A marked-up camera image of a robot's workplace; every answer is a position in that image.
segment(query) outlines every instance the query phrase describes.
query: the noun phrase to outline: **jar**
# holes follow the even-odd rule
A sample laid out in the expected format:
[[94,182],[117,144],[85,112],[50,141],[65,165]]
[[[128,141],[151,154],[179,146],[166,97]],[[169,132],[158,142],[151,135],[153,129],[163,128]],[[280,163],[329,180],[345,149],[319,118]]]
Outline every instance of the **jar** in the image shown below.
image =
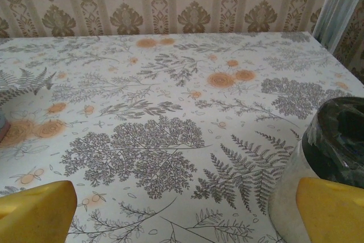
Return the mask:
[[364,188],[364,98],[324,103],[293,151],[268,200],[271,222],[287,243],[311,243],[296,205],[304,177]]

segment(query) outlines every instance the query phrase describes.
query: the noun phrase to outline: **table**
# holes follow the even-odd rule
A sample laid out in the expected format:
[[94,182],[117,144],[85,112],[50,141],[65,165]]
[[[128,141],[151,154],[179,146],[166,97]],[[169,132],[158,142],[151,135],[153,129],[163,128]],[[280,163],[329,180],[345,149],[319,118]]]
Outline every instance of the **table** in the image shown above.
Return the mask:
[[0,195],[71,180],[71,242],[283,242],[267,199],[362,84],[310,34],[0,40]]

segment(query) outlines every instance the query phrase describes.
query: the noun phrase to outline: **black lid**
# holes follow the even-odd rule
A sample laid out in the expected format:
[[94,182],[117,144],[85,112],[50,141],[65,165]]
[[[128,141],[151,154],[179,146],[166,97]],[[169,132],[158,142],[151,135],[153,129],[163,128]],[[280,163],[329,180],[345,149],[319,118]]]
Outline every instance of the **black lid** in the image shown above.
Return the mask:
[[303,135],[302,147],[320,178],[364,188],[364,98],[324,103]]

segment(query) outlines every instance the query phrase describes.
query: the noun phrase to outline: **yellow object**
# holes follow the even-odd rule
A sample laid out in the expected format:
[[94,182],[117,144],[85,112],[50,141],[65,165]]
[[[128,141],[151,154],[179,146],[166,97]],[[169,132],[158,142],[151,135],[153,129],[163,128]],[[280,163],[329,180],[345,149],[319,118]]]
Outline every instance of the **yellow object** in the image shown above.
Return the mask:
[[0,198],[1,243],[64,243],[77,207],[72,182],[53,182]]
[[302,178],[296,203],[312,243],[364,242],[364,189]]

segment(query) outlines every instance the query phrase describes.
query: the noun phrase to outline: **wall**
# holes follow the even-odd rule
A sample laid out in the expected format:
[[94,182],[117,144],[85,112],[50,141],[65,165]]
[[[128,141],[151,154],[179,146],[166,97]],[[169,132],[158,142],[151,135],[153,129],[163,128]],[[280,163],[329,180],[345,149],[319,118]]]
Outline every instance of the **wall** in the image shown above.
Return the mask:
[[313,31],[324,0],[0,0],[0,37]]

